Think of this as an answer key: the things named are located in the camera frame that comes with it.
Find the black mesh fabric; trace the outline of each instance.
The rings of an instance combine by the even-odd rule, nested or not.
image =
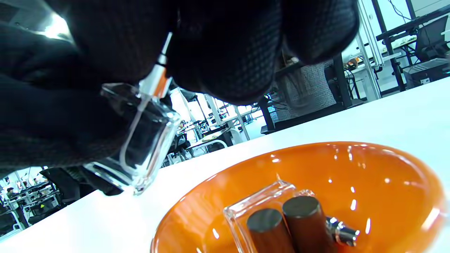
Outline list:
[[[273,82],[283,39],[312,64],[339,54],[359,27],[355,0],[46,2],[73,43],[0,31],[0,176],[115,153],[128,122],[105,107],[100,87],[147,76],[169,31],[167,73],[179,86],[251,104]]]
[[[340,54],[355,38],[360,24],[355,0],[285,0],[283,13],[287,45],[306,64]]]

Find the brown wooden cylinder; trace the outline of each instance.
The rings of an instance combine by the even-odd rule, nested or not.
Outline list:
[[[295,253],[283,215],[275,209],[254,212],[247,228],[258,253]]]
[[[283,204],[292,240],[300,253],[337,252],[328,230],[319,201],[310,196],[292,198]]]

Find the silver perfume cap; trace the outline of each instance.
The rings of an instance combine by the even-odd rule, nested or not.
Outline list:
[[[334,241],[341,245],[356,246],[360,231],[353,230],[334,217],[327,217],[326,226]]]

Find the office chair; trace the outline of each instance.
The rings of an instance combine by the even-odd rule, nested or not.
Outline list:
[[[45,176],[50,182],[55,184],[57,189],[59,189],[59,194],[56,195],[59,205],[54,207],[51,204],[53,198],[46,199],[43,202],[40,202],[40,199],[36,200],[35,204],[30,207],[30,211],[34,216],[28,219],[29,224],[36,224],[80,199],[80,183],[73,179],[73,177],[63,169],[57,167],[48,168],[39,173]]]
[[[177,155],[180,155],[182,161],[187,160],[185,150],[190,146],[191,143],[188,141],[188,136],[186,133],[176,135],[173,139],[171,147],[169,148],[169,151],[167,152],[167,155],[171,155],[171,153],[173,153],[174,158],[177,157]]]
[[[444,16],[419,28],[415,56],[421,62],[446,57],[446,52],[450,49],[441,33],[446,29],[447,19],[448,16]]]
[[[0,213],[0,236],[4,236],[14,230],[21,230],[12,213]]]

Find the orange plastic tray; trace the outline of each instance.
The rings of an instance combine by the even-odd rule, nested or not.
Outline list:
[[[442,186],[417,158],[375,144],[317,143],[254,157],[199,184],[163,218],[151,251],[237,252],[224,207],[278,177],[314,191],[328,216],[361,231],[357,247],[339,252],[423,252],[444,223]]]

